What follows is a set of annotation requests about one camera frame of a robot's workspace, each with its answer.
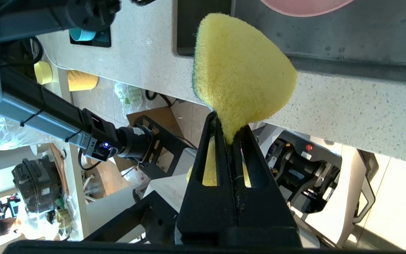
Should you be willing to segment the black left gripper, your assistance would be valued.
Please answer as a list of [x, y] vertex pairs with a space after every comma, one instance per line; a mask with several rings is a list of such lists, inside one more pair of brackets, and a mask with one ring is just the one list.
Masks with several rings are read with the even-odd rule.
[[108, 29], [120, 10], [119, 0], [70, 0], [66, 4], [70, 23], [74, 27], [94, 32]]

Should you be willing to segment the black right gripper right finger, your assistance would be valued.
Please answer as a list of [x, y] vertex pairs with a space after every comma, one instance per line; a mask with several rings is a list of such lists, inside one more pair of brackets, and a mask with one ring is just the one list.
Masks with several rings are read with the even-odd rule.
[[250, 129], [230, 147], [235, 225], [230, 244], [240, 247], [301, 247], [299, 230]]

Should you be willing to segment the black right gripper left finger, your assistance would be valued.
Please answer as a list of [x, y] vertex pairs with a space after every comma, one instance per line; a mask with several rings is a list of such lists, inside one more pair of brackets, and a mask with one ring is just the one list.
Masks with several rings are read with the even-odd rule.
[[[215, 142], [216, 186], [204, 186], [211, 138]], [[229, 159], [220, 120], [208, 114], [199, 148], [176, 220], [177, 245], [219, 245], [224, 230], [236, 225]]]

